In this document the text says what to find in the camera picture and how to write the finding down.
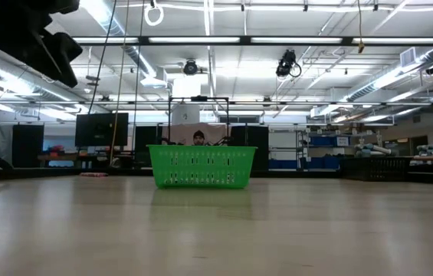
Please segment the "black aluminium table frame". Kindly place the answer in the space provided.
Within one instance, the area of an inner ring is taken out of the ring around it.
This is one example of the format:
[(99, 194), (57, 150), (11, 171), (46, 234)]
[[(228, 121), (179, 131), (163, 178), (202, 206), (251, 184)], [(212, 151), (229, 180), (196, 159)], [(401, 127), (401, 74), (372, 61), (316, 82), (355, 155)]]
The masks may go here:
[[(407, 178), (403, 182), (423, 182), (433, 184), (433, 161), (413, 160), (411, 158)], [(28, 179), (55, 176), (77, 176), (82, 169), (6, 169), (0, 170), (0, 180)], [(314, 178), (314, 179), (344, 179), (340, 169), (335, 171), (258, 171), (250, 174), (251, 178)]]

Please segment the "black monitor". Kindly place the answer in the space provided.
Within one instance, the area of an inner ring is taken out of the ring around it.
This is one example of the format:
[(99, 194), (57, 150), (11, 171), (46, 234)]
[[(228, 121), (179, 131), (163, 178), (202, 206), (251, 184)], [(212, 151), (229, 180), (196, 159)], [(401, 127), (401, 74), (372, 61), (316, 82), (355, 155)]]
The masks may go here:
[(75, 146), (126, 146), (128, 141), (128, 113), (80, 114), (76, 117)]

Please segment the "round black ceiling device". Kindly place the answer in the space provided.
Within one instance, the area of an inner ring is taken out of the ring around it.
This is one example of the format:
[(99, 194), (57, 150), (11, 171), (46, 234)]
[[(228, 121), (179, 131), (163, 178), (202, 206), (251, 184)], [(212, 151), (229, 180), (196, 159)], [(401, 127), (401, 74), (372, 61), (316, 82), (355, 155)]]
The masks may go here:
[(198, 65), (196, 63), (196, 60), (194, 59), (188, 59), (186, 63), (184, 64), (184, 67), (182, 69), (183, 74), (192, 76), (199, 72)]

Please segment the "white column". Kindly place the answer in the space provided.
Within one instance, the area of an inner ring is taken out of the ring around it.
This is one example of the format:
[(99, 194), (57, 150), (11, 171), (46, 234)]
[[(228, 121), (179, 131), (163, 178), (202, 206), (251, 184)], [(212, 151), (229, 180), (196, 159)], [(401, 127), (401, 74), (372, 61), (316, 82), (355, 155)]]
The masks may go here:
[(196, 76), (180, 77), (173, 81), (171, 121), (173, 125), (200, 122), (200, 109), (191, 103), (193, 97), (201, 95), (201, 81)]

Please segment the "black beam with light strips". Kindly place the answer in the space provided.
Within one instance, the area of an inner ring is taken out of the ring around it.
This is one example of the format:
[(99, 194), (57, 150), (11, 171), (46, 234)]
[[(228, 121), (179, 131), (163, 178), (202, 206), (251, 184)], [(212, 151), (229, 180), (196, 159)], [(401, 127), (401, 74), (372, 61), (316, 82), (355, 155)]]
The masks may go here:
[(433, 47), (433, 37), (328, 37), (328, 36), (127, 36), (127, 37), (76, 37), (82, 46), (114, 45), (227, 45), (227, 46), (341, 46), (353, 47), (363, 43), (372, 47)]

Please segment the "table with colourful items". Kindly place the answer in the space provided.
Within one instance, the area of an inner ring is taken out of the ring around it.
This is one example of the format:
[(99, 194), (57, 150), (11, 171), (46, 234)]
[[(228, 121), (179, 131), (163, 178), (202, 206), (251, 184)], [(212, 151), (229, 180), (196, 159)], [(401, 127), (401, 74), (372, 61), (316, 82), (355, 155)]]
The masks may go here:
[(56, 167), (54, 164), (51, 165), (54, 162), (70, 162), (74, 168), (81, 167), (78, 152), (67, 152), (62, 145), (48, 147), (47, 150), (38, 154), (37, 159), (42, 168)]

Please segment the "metal shelf with blue bins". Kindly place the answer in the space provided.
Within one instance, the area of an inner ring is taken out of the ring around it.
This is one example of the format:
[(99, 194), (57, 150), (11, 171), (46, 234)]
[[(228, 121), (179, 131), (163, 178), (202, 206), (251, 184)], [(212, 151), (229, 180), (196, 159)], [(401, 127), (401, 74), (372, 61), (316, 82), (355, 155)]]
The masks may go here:
[[(321, 130), (312, 133), (310, 130), (297, 131), (296, 138), (296, 158), (325, 157), (334, 156), (339, 160), (346, 157), (351, 152), (351, 138), (348, 136), (325, 134)], [(338, 169), (299, 169), (302, 171)]]

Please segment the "green plastic basket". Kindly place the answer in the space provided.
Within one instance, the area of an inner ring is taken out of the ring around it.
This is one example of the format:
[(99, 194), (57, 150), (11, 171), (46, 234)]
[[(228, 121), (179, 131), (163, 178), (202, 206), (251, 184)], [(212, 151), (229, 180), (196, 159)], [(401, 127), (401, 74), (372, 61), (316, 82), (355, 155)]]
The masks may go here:
[(243, 189), (256, 149), (251, 146), (149, 145), (156, 186)]

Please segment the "black background rig frame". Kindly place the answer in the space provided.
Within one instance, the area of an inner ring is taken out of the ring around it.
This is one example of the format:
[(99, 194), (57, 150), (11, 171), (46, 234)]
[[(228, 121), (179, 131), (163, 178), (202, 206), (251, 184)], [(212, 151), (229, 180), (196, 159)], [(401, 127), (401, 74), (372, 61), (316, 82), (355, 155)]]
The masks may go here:
[[(205, 105), (210, 105), (212, 107), (216, 107), (218, 104), (226, 104), (226, 108), (227, 108), (227, 112), (229, 111), (229, 99), (227, 97), (206, 97), (206, 96), (197, 96), (197, 97), (193, 97), (191, 100), (191, 104), (198, 104), (199, 105), (199, 109), (200, 109), (200, 123), (204, 123), (202, 122), (202, 107), (204, 107)], [(172, 121), (171, 121), (171, 108), (172, 108), (172, 97), (169, 98), (169, 103), (168, 103), (168, 123), (167, 126), (171, 126)], [(230, 137), (230, 126), (229, 123), (226, 123), (225, 126), (227, 127), (227, 132), (228, 132), (228, 136), (223, 137), (219, 142), (213, 144), (213, 145), (209, 145), (209, 146), (227, 146), (229, 140), (231, 139)], [(175, 144), (170, 142), (169, 140), (167, 140), (166, 138), (164, 138), (165, 143), (166, 144), (171, 144), (171, 145), (181, 145), (181, 144)]]

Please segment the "silver air duct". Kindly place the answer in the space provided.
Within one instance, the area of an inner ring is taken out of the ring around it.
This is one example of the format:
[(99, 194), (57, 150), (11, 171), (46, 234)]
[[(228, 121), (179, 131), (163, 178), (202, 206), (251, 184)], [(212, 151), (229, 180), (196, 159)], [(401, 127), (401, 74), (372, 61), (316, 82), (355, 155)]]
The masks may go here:
[[(113, 0), (80, 0), (84, 8), (106, 34), (114, 37), (126, 36), (125, 23), (122, 23), (115, 12)], [(144, 77), (155, 77), (155, 68), (143, 57), (138, 47), (122, 46), (124, 52), (139, 67)]]
[(410, 74), (433, 67), (433, 48), (412, 47), (403, 51), (399, 57), (398, 62), (351, 88), (340, 102), (353, 102)]

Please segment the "black plastic basket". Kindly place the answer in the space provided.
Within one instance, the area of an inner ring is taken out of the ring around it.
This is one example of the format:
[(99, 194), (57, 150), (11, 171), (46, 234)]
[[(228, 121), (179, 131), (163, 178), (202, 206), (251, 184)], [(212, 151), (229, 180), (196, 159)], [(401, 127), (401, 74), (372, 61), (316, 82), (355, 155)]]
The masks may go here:
[(344, 179), (367, 182), (402, 182), (408, 174), (409, 157), (356, 157), (340, 161)]

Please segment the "blue storage bins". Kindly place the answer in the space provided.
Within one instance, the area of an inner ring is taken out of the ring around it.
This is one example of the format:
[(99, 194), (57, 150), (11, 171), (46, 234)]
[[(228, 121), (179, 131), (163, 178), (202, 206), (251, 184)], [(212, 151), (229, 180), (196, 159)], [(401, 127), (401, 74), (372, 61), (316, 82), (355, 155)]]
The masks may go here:
[(269, 161), (270, 169), (339, 169), (340, 160), (334, 156), (299, 158), (298, 160), (278, 160)]

